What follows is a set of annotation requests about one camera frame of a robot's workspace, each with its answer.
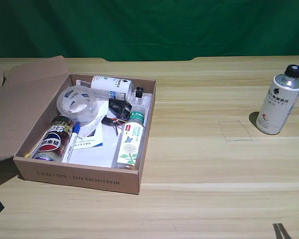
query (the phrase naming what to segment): can label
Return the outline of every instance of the can label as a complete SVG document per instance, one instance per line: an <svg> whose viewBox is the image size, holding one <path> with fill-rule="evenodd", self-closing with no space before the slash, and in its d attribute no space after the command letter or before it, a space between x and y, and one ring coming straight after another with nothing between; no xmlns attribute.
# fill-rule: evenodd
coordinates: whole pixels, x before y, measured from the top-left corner
<svg viewBox="0 0 299 239"><path fill-rule="evenodd" d="M135 165L140 149L142 134L143 126L139 123L129 122L125 124L118 155L118 163Z"/></svg>
<svg viewBox="0 0 299 239"><path fill-rule="evenodd" d="M61 162L72 135L73 126L71 119L63 116L55 117L34 158Z"/></svg>
<svg viewBox="0 0 299 239"><path fill-rule="evenodd" d="M292 112L298 97L299 91L283 88L274 80L256 120L258 129L268 134L279 133Z"/></svg>

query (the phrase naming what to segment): marker pen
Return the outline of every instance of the marker pen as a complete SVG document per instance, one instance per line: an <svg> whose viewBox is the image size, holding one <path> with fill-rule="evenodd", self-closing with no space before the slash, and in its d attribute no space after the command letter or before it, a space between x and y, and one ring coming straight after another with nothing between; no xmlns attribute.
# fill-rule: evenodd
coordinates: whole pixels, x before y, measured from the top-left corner
<svg viewBox="0 0 299 239"><path fill-rule="evenodd" d="M66 147L66 150L64 152L64 155L62 157L62 163L68 163L75 145L76 138L78 137L78 133L80 131L81 126L79 124L76 124L73 128L72 136L70 138L70 141L68 143L68 146Z"/></svg>

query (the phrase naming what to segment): green backdrop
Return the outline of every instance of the green backdrop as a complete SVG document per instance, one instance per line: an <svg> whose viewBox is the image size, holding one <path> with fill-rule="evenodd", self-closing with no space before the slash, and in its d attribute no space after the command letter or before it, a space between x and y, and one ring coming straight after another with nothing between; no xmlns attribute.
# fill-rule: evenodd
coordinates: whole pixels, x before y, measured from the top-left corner
<svg viewBox="0 0 299 239"><path fill-rule="evenodd" d="M0 57L299 55L299 0L0 0Z"/></svg>

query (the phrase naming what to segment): blue and red can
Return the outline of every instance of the blue and red can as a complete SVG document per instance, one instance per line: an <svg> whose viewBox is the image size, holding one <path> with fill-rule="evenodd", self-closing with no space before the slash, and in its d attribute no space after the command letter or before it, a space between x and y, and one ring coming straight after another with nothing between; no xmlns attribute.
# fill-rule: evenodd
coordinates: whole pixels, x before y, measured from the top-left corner
<svg viewBox="0 0 299 239"><path fill-rule="evenodd" d="M61 162L66 146L70 141L73 127L74 122L71 119L64 116L55 117L34 158Z"/></svg>

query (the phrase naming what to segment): black can cap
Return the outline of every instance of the black can cap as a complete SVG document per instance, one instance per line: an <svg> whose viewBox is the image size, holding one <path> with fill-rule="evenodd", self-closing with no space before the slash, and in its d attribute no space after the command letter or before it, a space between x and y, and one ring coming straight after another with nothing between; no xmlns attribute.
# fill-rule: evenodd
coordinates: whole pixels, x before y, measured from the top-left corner
<svg viewBox="0 0 299 239"><path fill-rule="evenodd" d="M299 66L289 65L285 71L285 75L292 78L299 78Z"/></svg>
<svg viewBox="0 0 299 239"><path fill-rule="evenodd" d="M136 96L137 98L142 98L142 96L143 96L143 91L144 91L143 87L137 87L137 88L136 88L136 92L135 92L135 96Z"/></svg>

